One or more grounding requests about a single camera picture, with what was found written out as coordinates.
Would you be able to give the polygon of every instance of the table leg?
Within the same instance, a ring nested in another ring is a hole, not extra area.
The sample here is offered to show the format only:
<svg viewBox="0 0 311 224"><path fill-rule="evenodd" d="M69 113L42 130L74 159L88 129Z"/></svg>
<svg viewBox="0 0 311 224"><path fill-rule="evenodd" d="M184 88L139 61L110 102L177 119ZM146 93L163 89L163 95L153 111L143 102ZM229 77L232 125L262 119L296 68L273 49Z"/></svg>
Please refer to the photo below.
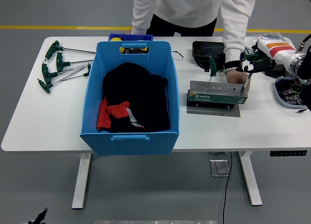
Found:
<svg viewBox="0 0 311 224"><path fill-rule="evenodd" d="M74 190L74 196L72 201L72 209L83 209L84 196L86 193L87 175L89 169L89 163L91 161L91 154L79 154L80 165L77 176L76 188Z"/></svg>
<svg viewBox="0 0 311 224"><path fill-rule="evenodd" d="M248 190L249 199L252 206L261 206L262 201L259 194L256 178L254 175L251 159L252 151L239 152L240 161L244 173L244 178Z"/></svg>

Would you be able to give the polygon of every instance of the white table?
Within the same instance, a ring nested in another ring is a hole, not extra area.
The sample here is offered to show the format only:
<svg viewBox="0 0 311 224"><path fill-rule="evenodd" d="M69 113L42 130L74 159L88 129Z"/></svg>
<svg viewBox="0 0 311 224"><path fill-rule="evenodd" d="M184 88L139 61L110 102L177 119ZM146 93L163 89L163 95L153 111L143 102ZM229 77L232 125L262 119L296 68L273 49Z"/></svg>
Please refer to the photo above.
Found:
<svg viewBox="0 0 311 224"><path fill-rule="evenodd" d="M80 209L93 153L79 137L87 78L59 82L51 88L50 94L39 86L37 78L43 80L42 61L55 40L64 48L95 52L97 43L107 41L108 37L49 37L43 42L1 147L11 153L78 154L81 160L72 208ZM221 38L155 37L154 40L170 42L172 51L185 57L182 61L174 61L180 97L180 135L174 152L238 151L251 204L262 205L249 156L253 151L311 149L311 113L297 114L296 110L285 108L273 93L275 79L258 73L252 77L246 103L240 105L240 118L187 114L190 80L209 80L209 73L199 68L192 57L192 42L221 42ZM56 71L55 57L56 53L47 61L50 72ZM63 61L93 58L90 54L63 52ZM224 73L218 73L213 81L226 82Z"/></svg>

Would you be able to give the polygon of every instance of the blue box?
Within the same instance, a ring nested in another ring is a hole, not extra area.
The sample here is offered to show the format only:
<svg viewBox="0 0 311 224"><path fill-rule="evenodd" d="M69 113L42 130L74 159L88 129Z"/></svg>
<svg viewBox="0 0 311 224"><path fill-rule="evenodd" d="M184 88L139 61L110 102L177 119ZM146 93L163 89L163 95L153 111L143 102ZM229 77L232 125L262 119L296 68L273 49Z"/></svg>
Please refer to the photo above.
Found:
<svg viewBox="0 0 311 224"><path fill-rule="evenodd" d="M110 34L108 41L112 38L121 38L123 41L152 41L154 39L151 34Z"/></svg>
<svg viewBox="0 0 311 224"><path fill-rule="evenodd" d="M148 54L121 54L120 47L149 48ZM96 129L102 101L104 76L122 63L132 62L151 74L168 79L167 98L171 129L150 133L110 133ZM171 46L163 41L112 41L97 45L90 70L83 109L80 137L97 155L162 155L170 154L179 136L179 94Z"/></svg>

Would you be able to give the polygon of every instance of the white sleeve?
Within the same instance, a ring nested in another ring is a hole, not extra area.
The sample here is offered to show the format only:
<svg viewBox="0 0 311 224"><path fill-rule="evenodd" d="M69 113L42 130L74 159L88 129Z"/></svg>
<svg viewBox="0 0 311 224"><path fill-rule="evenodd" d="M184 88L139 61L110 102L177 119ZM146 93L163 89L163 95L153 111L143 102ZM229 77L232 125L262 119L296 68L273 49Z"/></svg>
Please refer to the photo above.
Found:
<svg viewBox="0 0 311 224"><path fill-rule="evenodd" d="M239 60L245 50L243 41L246 36L248 20L252 15L255 0L222 0L223 43L225 61Z"/></svg>
<svg viewBox="0 0 311 224"><path fill-rule="evenodd" d="M133 0L132 34L146 34L150 27L156 0Z"/></svg>

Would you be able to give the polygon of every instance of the hand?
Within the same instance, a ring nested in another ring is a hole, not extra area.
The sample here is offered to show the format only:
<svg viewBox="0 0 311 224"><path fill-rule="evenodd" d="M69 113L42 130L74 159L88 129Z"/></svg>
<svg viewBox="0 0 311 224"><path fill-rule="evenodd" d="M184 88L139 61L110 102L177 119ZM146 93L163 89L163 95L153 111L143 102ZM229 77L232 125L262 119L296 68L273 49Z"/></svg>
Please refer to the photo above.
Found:
<svg viewBox="0 0 311 224"><path fill-rule="evenodd" d="M123 34L132 34L132 30L124 31Z"/></svg>
<svg viewBox="0 0 311 224"><path fill-rule="evenodd" d="M244 84L247 79L248 74L245 72L237 72L236 70L228 71L226 73L227 82L235 84ZM250 81L246 86L247 92L249 91Z"/></svg>

